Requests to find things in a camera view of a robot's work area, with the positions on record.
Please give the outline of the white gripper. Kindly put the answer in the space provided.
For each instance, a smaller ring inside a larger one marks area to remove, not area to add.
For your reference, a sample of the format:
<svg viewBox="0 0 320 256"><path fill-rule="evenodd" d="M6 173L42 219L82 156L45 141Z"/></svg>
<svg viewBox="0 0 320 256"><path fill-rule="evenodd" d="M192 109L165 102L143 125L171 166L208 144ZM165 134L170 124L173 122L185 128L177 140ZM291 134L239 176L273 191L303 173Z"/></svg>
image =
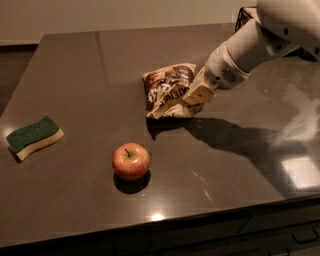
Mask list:
<svg viewBox="0 0 320 256"><path fill-rule="evenodd" d="M227 43L224 42L209 56L205 67L199 70L182 100L188 105L209 102L215 96L209 85L214 89L229 90L248 77L249 73L243 71L233 61Z"/></svg>

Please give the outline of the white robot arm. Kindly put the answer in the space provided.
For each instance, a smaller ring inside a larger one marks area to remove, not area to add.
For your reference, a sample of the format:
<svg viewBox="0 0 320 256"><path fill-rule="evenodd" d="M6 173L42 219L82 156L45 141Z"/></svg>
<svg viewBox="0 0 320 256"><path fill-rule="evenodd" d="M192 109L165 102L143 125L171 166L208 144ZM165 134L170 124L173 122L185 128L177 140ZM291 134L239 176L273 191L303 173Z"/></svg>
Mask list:
<svg viewBox="0 0 320 256"><path fill-rule="evenodd" d="M256 15L211 53L183 97L188 105L232 89L263 62L302 47L320 54L320 0L257 0Z"/></svg>

